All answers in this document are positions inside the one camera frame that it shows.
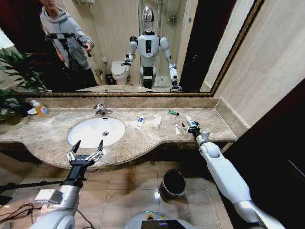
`toilet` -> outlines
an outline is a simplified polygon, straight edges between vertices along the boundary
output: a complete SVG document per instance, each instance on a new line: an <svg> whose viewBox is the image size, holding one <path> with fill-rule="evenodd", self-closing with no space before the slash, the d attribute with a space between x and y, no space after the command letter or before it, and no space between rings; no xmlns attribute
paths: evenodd
<svg viewBox="0 0 305 229"><path fill-rule="evenodd" d="M122 61L113 61L111 65L111 73L117 84L126 85L127 77L129 75L129 66L121 66L122 63Z"/></svg>

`person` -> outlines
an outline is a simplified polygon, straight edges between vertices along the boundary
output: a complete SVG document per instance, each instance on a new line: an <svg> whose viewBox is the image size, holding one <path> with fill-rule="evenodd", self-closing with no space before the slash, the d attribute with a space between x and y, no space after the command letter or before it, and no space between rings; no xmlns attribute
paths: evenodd
<svg viewBox="0 0 305 229"><path fill-rule="evenodd" d="M82 31L76 21L64 9L57 6L54 0L40 0L40 2L43 4L40 20L46 35L73 33L82 44L85 45L85 51L87 53L92 51L92 48L94 47L92 38ZM58 39L53 39L52 43L60 60L65 63L66 67L69 67L69 56L61 42ZM79 73L73 73L73 84L78 84L74 86L74 89L77 90L97 86L84 47L81 47L74 38L67 38L67 44L71 57L78 62L83 69L83 71L80 71Z"/></svg>

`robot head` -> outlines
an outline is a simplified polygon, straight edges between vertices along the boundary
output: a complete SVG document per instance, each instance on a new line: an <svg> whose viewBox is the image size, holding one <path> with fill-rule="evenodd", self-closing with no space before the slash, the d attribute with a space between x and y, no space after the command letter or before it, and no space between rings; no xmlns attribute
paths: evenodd
<svg viewBox="0 0 305 229"><path fill-rule="evenodd" d="M153 9L150 6L145 6L143 10L143 22L145 32L153 31Z"/></svg>

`faucet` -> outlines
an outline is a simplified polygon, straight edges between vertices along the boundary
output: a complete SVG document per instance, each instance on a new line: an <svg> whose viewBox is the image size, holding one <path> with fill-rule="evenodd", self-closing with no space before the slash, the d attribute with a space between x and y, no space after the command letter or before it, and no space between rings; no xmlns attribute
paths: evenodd
<svg viewBox="0 0 305 229"><path fill-rule="evenodd" d="M112 114L112 111L107 110L103 104L96 104L93 110L96 111L95 116Z"/></svg>

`gold mirror frame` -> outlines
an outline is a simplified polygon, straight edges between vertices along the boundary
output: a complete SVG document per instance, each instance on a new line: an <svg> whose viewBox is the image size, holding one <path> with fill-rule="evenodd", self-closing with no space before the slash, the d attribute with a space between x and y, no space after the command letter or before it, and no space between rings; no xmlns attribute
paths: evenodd
<svg viewBox="0 0 305 229"><path fill-rule="evenodd" d="M211 88L210 92L198 92L198 93L18 93L16 97L212 97L214 96L221 80L228 71L233 58L237 54L244 38L246 37L255 17L257 16L264 0L254 0L253 5L244 20L244 23L230 49L228 56L226 57L224 64L221 67L220 72Z"/></svg>

